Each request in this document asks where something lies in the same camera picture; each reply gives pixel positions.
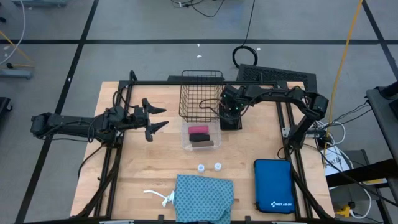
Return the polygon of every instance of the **pink sponge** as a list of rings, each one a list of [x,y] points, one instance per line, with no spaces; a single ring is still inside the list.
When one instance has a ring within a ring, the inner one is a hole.
[[[207,134],[207,133],[209,133],[209,127],[206,125],[194,126],[188,128],[188,134]]]

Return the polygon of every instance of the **blue case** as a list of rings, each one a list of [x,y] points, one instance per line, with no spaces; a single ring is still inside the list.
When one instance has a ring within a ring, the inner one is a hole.
[[[293,180],[289,161],[257,159],[254,161],[256,207],[264,213],[293,213]]]

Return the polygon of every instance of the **clear plastic container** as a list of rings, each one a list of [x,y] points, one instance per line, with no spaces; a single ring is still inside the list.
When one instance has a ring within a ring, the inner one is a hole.
[[[203,126],[203,125],[207,125],[209,127],[208,134],[210,135],[210,140],[213,141],[214,145],[208,146],[208,147],[193,148],[192,142],[189,141],[188,128],[194,127],[194,126]],[[182,147],[185,150],[189,150],[189,151],[211,150],[211,149],[219,148],[221,146],[220,122],[218,120],[207,122],[207,123],[187,123],[187,122],[183,121],[182,125],[181,125],[181,143],[182,143]]]

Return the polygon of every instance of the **white logo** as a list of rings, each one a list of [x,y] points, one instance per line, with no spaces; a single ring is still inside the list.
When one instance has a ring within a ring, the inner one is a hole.
[[[277,203],[277,202],[273,201],[271,203],[271,206],[272,206],[272,208],[275,208],[275,206],[292,206],[292,204],[291,203]]]

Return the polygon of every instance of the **black cable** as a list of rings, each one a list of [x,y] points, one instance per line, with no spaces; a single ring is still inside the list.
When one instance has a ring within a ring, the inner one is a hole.
[[[338,121],[338,120],[341,120],[341,119],[345,118],[347,115],[349,115],[349,114],[351,114],[351,113],[356,113],[356,112],[358,112],[359,110],[361,110],[361,109],[363,109],[363,108],[369,106],[369,105],[367,105],[366,103],[367,103],[367,101],[365,101],[365,103],[363,103],[363,104],[361,104],[361,105],[355,107],[355,109],[353,109],[353,110],[351,110],[351,111],[349,111],[349,112],[347,112],[347,113],[345,113],[345,114],[340,115],[338,118],[336,118],[334,121],[332,121],[332,123],[335,122],[335,121]]]
[[[244,109],[243,113],[239,114],[239,116],[237,116],[237,117],[235,117],[235,118],[227,118],[227,117],[224,117],[224,116],[220,115],[219,113],[217,113],[213,108],[211,108],[211,107],[209,107],[209,106],[206,106],[206,107],[201,107],[201,106],[200,106],[200,105],[201,105],[203,102],[205,102],[205,101],[208,101],[208,100],[220,100],[220,99],[213,98],[213,99],[205,99],[205,100],[202,100],[202,101],[199,103],[199,108],[200,108],[200,109],[210,109],[210,110],[212,110],[212,112],[214,112],[215,115],[219,116],[220,118],[223,118],[223,119],[225,119],[225,120],[227,120],[227,121],[234,121],[234,120],[236,120],[236,119],[242,118],[242,116],[243,116],[243,115],[246,113],[246,111],[249,109],[250,104],[253,103],[254,100],[255,100],[257,97],[259,97],[259,96],[261,96],[261,95],[264,95],[264,94],[266,94],[266,93],[268,93],[268,92],[258,94],[256,97],[254,97],[254,98],[248,103],[248,105],[247,105],[247,107]]]
[[[232,52],[232,61],[234,62],[234,65],[235,65],[236,68],[239,68],[239,65],[238,65],[238,63],[236,62],[235,54],[236,54],[236,52],[237,52],[239,49],[246,49],[246,50],[250,51],[250,53],[253,54],[253,56],[254,56],[254,63],[253,63],[253,65],[254,65],[254,66],[257,65],[257,62],[258,62],[258,60],[259,60],[259,56],[258,56],[257,52],[256,52],[253,48],[248,47],[248,46],[245,46],[246,41],[248,41],[249,30],[250,30],[250,25],[251,25],[251,18],[252,18],[252,16],[253,16],[253,10],[254,10],[254,3],[256,3],[256,0],[253,0],[253,5],[252,5],[252,7],[251,7],[250,20],[249,20],[248,31],[246,32],[246,38],[244,39],[243,44],[240,45],[239,47],[236,47],[236,48],[234,49],[234,51]]]
[[[200,14],[202,14],[202,15],[204,15],[204,16],[206,16],[206,17],[213,18],[213,17],[215,17],[215,16],[217,15],[218,11],[221,9],[221,7],[223,6],[224,2],[225,2],[225,0],[222,0],[220,6],[218,7],[218,9],[217,9],[217,11],[216,11],[216,13],[214,13],[214,15],[212,15],[212,16],[206,15],[206,14],[204,14],[203,12],[199,11],[198,9],[196,9],[195,6],[194,6],[195,4],[192,4],[192,3],[191,3],[190,6],[192,6],[192,8],[193,8],[196,12],[199,12]]]
[[[359,214],[359,213],[356,213],[356,212],[354,212],[354,211],[353,211],[353,213],[354,213],[354,215],[363,216],[363,215],[361,215],[361,214]],[[376,222],[376,223],[384,223],[384,222],[377,221],[377,220],[375,220],[375,219],[373,219],[373,218],[369,218],[369,217],[364,217],[364,218],[366,218],[366,219],[368,219],[368,220],[371,220],[371,221],[374,221],[374,222]]]
[[[112,104],[113,104],[113,107],[116,106],[116,103],[115,103],[115,96],[116,96],[116,95],[119,95],[119,96],[120,96],[120,99],[123,101],[123,103],[124,103],[125,105],[127,105],[127,106],[130,107],[130,108],[134,108],[134,106],[131,106],[129,103],[126,103],[126,100],[123,98],[123,94],[122,94],[119,90],[117,90],[117,91],[115,91],[115,92],[113,93],[113,96],[112,96]]]
[[[68,124],[74,124],[74,123],[86,123],[86,124],[89,124],[89,122],[87,122],[87,121],[81,121],[81,120],[66,122],[66,123],[59,124],[59,125],[55,126],[54,128],[48,130],[46,133],[44,133],[44,134],[38,136],[38,138],[39,138],[39,139],[43,139],[43,137],[47,137],[49,134],[51,134],[51,133],[52,133],[53,131],[55,131],[56,129],[58,129],[58,128],[62,127],[62,126],[65,126],[65,125],[68,125]]]
[[[348,179],[348,180],[354,182],[355,184],[359,185],[359,186],[362,187],[363,189],[367,190],[369,193],[371,193],[371,194],[373,194],[373,195],[379,197],[380,199],[383,199],[385,202],[390,203],[391,205],[393,205],[393,206],[395,206],[395,207],[398,207],[398,204],[396,204],[396,203],[393,202],[392,200],[389,200],[389,199],[387,199],[387,198],[385,198],[385,197],[379,195],[378,193],[375,193],[375,192],[372,191],[369,187],[363,185],[362,183],[359,183],[359,182],[356,181],[354,178],[348,176],[347,174],[345,174],[344,172],[342,172],[341,170],[339,170],[335,165],[333,165],[333,164],[322,154],[322,152],[319,150],[317,141],[315,141],[315,144],[317,145],[317,147],[313,147],[313,146],[311,146],[311,145],[307,145],[307,146],[310,146],[310,147],[316,149],[316,150],[321,154],[321,157],[322,157],[325,161],[327,161],[327,163],[329,163],[329,165],[330,165],[331,167],[333,167],[335,170],[337,170],[344,178],[346,178],[346,179]]]
[[[312,147],[312,148],[318,150],[317,148],[315,148],[315,147],[313,147],[313,146],[311,146],[311,145],[309,145],[309,144],[305,144],[305,143],[304,143],[304,145],[305,145],[305,146]],[[338,154],[337,152],[335,152],[335,151],[333,151],[333,150],[327,150],[327,151],[328,151],[328,152],[332,152],[332,153],[334,153],[334,154],[336,154],[336,155],[339,155],[339,156],[343,156],[342,154]],[[358,165],[361,165],[361,166],[367,168],[368,170],[378,171],[378,170],[376,170],[376,169],[368,168],[367,165],[365,165],[365,164],[362,164],[362,163],[360,163],[360,162],[356,162],[356,161],[354,161],[354,160],[352,160],[352,159],[348,159],[348,158],[345,157],[345,156],[343,156],[343,157],[344,157],[344,159],[347,159],[347,160],[349,160],[349,161],[351,161],[351,162],[354,162],[354,163],[356,163],[356,164],[358,164]],[[397,174],[390,174],[390,173],[387,173],[387,172],[383,172],[383,173],[384,173],[384,174],[387,174],[387,175],[389,175],[389,176],[396,176],[396,175],[397,175]]]
[[[83,168],[83,165],[86,163],[86,161],[91,158],[92,156],[94,156],[94,154],[96,154],[100,149],[102,149],[102,147],[104,147],[104,143],[101,144],[101,146],[99,148],[97,148],[93,153],[91,153],[80,165],[79,170],[77,172],[77,179],[79,179],[80,177],[80,171],[81,168]]]
[[[328,125],[328,126],[325,126],[325,127],[333,127],[333,126],[339,126],[339,125],[342,125],[342,124],[349,123],[349,122],[351,122],[351,121],[354,121],[354,120],[356,120],[356,119],[358,119],[358,118],[364,116],[367,112],[369,112],[369,111],[371,111],[371,110],[372,110],[372,109],[369,109],[369,110],[367,110],[366,112],[362,113],[361,115],[359,115],[359,116],[357,116],[357,117],[355,117],[355,118],[353,118],[353,119],[349,119],[348,121],[342,122],[341,124],[332,124],[332,125]]]
[[[184,7],[189,7],[189,6],[194,6],[194,5],[197,5],[197,4],[200,4],[200,3],[202,3],[204,0],[200,0],[200,1],[198,1],[198,2],[195,2],[195,3],[192,3],[193,1],[191,1],[191,4],[186,4],[186,5],[184,5]]]
[[[278,152],[277,152],[276,155],[277,155],[277,157],[278,157],[279,159],[286,159],[286,157],[282,158],[282,157],[279,156],[279,152],[280,152],[282,149],[283,149],[283,147],[280,148],[280,149],[278,150]],[[292,150],[289,152],[289,156],[291,156],[291,155],[293,154],[293,152],[294,152],[294,149],[292,149]]]
[[[93,121],[92,121],[92,122],[90,123],[90,125],[88,126],[88,129],[87,129],[87,142],[88,142],[88,143],[92,143],[92,142],[94,141],[95,128],[93,128],[93,132],[91,133],[91,136],[90,136],[90,130],[91,130],[91,127],[93,127],[94,122],[95,122],[95,121],[97,120],[97,118],[99,118],[101,115],[102,115],[102,114],[100,114],[100,115],[94,117]]]
[[[189,1],[186,1],[186,2],[175,2],[174,0],[170,0],[170,1],[171,1],[172,3],[181,4],[181,5],[186,4],[186,3],[193,2],[193,0],[189,0]]]
[[[288,92],[287,92],[286,94],[290,93],[291,91],[295,90],[296,88],[299,88],[299,86],[295,86],[295,87],[289,89]],[[205,100],[202,100],[202,101],[199,103],[199,108],[200,108],[200,109],[210,109],[210,110],[212,110],[212,112],[214,112],[215,115],[219,116],[220,118],[223,118],[223,119],[225,119],[225,120],[227,120],[227,121],[234,121],[234,120],[236,120],[236,119],[242,118],[242,116],[243,116],[243,115],[246,113],[246,111],[249,109],[249,106],[254,102],[254,100],[256,100],[257,97],[260,97],[260,96],[262,96],[262,95],[268,94],[270,91],[272,91],[272,90],[270,89],[269,91],[266,91],[266,92],[264,92],[264,93],[260,93],[260,94],[258,94],[257,96],[253,97],[253,98],[249,101],[249,103],[248,103],[247,107],[244,109],[243,113],[239,114],[239,116],[237,116],[237,117],[235,117],[235,118],[227,118],[227,117],[224,117],[224,116],[220,115],[219,113],[217,113],[213,108],[211,108],[211,107],[209,107],[209,106],[206,106],[206,107],[201,107],[201,106],[200,106],[200,105],[201,105],[203,102],[205,102],[205,101],[209,101],[209,100],[219,100],[219,101],[221,101],[221,99],[212,98],[212,99],[205,99]]]
[[[70,138],[51,139],[51,141],[57,141],[57,140],[68,140],[68,141],[76,141],[76,142],[87,142],[86,140],[70,139]]]

